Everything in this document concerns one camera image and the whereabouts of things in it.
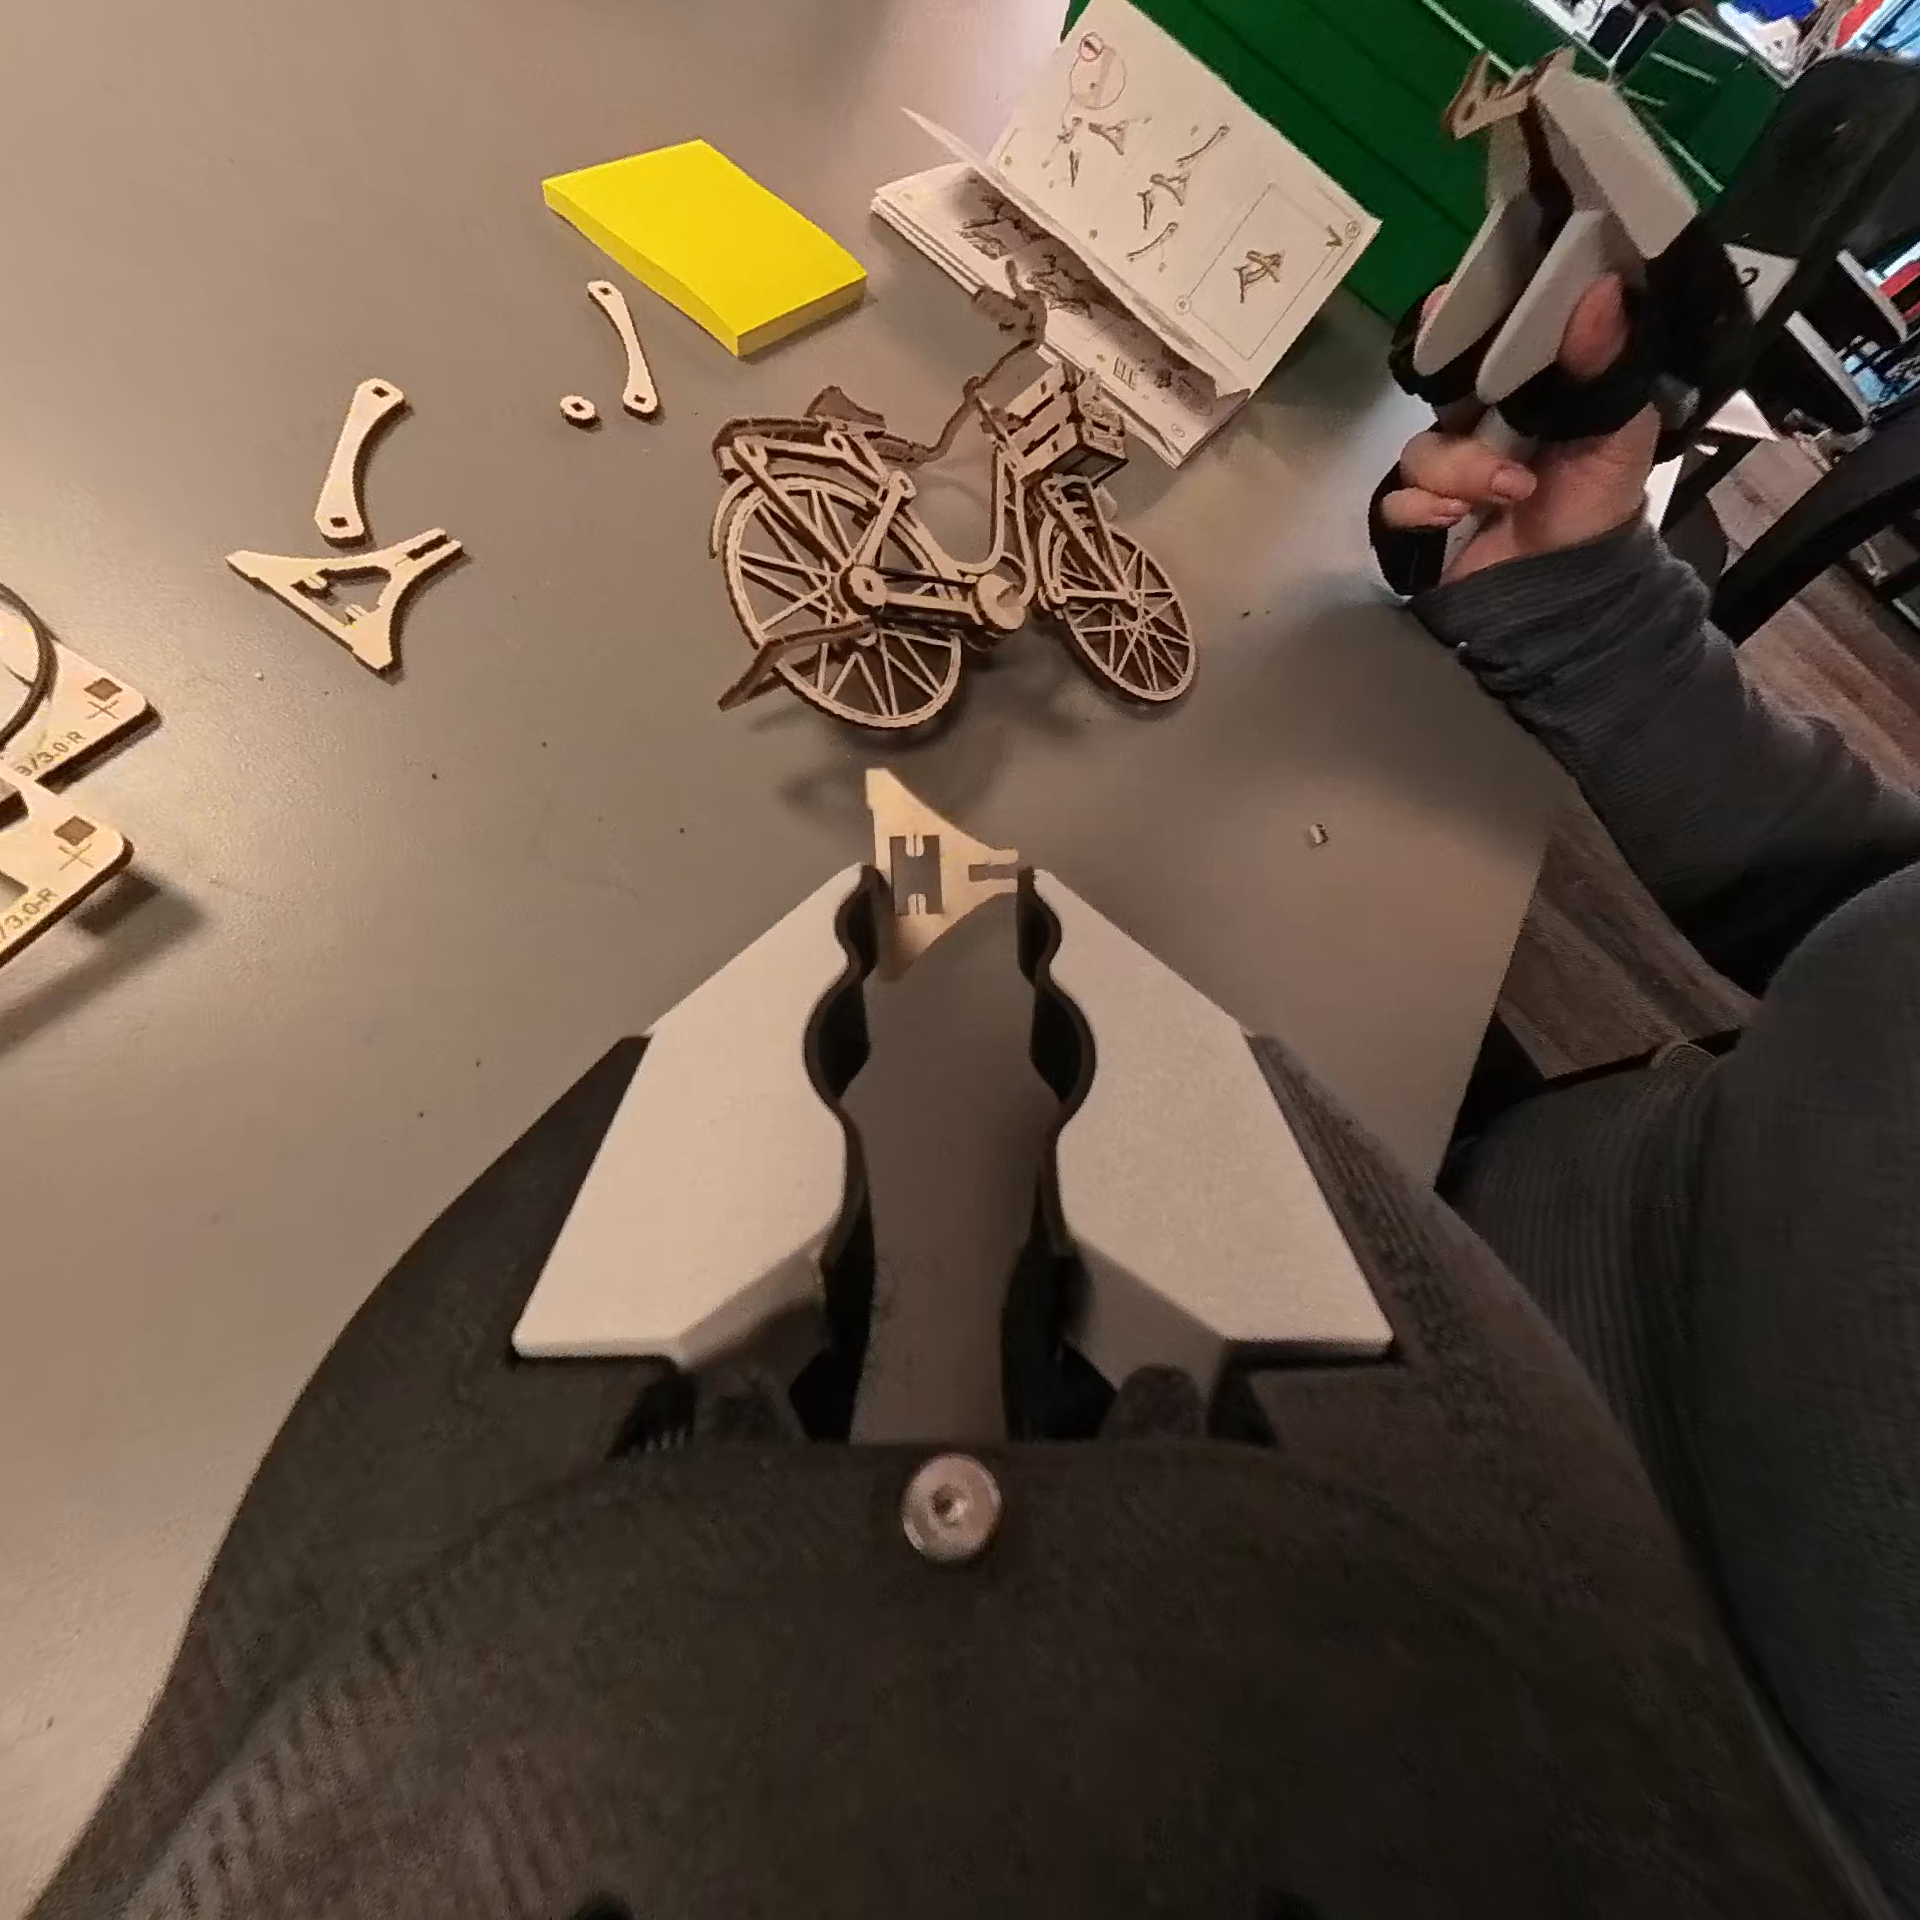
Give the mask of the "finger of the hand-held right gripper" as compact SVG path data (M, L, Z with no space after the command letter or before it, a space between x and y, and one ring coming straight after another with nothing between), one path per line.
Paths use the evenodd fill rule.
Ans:
M1534 274L1477 372L1496 409L1546 372L1579 299L1603 274L1633 293L1697 215L1667 156L1621 97L1572 72L1548 77L1491 138L1522 138L1534 194Z
M1489 139L1486 215L1421 321L1416 372L1440 377L1499 329L1534 274L1534 194L1522 138Z

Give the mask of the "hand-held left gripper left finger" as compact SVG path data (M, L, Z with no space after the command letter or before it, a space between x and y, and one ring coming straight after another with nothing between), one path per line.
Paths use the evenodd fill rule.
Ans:
M520 1314L522 1360L682 1372L828 1307L866 1208L876 871L849 866L660 1016Z

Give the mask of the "wooden A-frame part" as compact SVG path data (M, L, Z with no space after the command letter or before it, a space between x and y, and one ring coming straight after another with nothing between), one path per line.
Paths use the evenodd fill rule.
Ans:
M226 564L338 642L369 673L393 679L409 600L464 557L464 544L435 528L355 556L301 560L236 551Z

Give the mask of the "green plastic bin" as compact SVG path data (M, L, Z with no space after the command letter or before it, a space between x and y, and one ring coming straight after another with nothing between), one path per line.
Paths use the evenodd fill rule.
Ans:
M1444 133L1474 58L1498 75L1570 48L1576 72L1621 89L1689 194L1712 207L1788 80L1707 21L1658 21L1640 60L1603 61L1548 5L1140 2L1381 229L1347 288L1398 321L1456 265L1483 215L1482 147Z

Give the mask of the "white instruction booklet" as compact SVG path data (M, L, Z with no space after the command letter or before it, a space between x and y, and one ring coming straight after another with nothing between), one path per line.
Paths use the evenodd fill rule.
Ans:
M1378 217L1134 5L1092 2L988 151L944 154L872 215L966 293L1040 296L1043 348L1166 467L1299 343Z

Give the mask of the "person's grey sweater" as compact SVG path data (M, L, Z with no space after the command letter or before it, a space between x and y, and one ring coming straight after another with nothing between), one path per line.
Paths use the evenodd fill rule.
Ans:
M1917 1889L1916 962L1904 869L1729 1052L1537 1095L1449 1177L1633 1441L1876 1915Z

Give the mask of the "person's right hand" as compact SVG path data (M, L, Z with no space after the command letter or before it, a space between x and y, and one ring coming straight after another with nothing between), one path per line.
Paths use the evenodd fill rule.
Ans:
M1609 437L1550 442L1530 456L1499 452L1473 431L1434 426L1403 445L1378 499L1378 528L1451 535L1469 527L1443 568L1443 586L1585 546L1641 522L1662 432L1654 404Z

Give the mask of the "wooden bicycle model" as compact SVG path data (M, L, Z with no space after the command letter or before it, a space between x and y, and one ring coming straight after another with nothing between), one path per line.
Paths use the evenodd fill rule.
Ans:
M725 488L709 553L752 648L717 695L722 713L787 690L842 727L916 737L944 720L970 659L1033 618L1126 705L1188 695L1197 642L1184 600L1102 492L1126 464L1120 407L1070 367L996 402L990 384L1043 348L1049 308L1018 272L974 305L1008 348L972 376L937 440L893 432L836 386L798 416L739 416L715 432ZM990 456L990 497L988 541L965 560L926 524L921 473L970 428Z

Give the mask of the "wide curved wooden strip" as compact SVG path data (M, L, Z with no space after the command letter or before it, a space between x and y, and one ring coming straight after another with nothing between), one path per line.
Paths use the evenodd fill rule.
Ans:
M385 376L370 376L355 386L313 511L315 528L328 544L350 546L369 540L363 504L369 452L406 404L402 388Z

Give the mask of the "thin curved wooden strip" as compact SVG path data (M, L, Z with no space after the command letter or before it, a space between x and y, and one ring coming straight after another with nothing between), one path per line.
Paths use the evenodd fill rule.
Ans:
M625 293L610 280L589 280L585 285L593 307L608 321L621 349L621 388L619 404L628 416L653 420L660 411L660 399L653 372L644 356L633 312Z

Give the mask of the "black rubber band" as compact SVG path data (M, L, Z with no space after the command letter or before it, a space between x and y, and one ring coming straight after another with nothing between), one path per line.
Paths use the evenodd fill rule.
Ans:
M32 673L22 684L22 693L13 706L13 711L3 722L3 749L12 746L12 740L35 720L35 716L46 706L57 685L57 642L51 629L41 623L38 612L10 586L3 584L3 610L13 616L22 623L27 636L32 637Z

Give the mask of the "person's right forearm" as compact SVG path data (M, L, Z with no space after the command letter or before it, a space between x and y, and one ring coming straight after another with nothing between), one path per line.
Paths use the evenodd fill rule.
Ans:
M1764 994L1824 927L1876 928L1916 961L1916 796L1746 677L1692 568L1644 520L1410 607L1739 989Z

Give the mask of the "triangular slotted wooden part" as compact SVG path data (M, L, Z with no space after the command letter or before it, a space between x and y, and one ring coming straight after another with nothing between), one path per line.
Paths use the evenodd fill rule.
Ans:
M874 866L886 893L881 977L901 979L980 905L1018 892L1022 858L988 849L918 801L897 775L864 777Z

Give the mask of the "yellow sticky note pad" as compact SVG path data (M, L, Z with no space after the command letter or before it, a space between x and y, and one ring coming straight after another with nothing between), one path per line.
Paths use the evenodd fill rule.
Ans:
M549 176L542 200L736 359L869 293L851 251L704 139Z

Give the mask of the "small pronged wooden part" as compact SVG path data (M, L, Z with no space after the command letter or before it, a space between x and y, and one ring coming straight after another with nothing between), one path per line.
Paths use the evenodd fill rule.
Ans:
M1548 77L1570 72L1576 61L1578 48L1558 47L1538 61L1499 75L1496 72L1492 53L1477 53L1443 115L1444 133L1451 139L1469 139L1505 119L1521 115Z

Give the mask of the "plywood part sheet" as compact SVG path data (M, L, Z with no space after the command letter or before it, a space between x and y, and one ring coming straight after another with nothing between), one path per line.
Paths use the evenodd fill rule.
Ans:
M4 796L3 965L74 915L132 858L131 842L77 803L20 777Z
M153 725L139 689L54 641L52 684L4 748L4 796L20 777L64 793Z

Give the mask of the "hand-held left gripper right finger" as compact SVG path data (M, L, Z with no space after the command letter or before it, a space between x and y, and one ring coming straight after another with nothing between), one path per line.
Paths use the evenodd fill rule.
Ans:
M1108 1388L1170 1370L1385 1360L1395 1332L1246 1028L1059 875L1028 869L1018 956L1061 1115L1040 1176L1046 1311Z

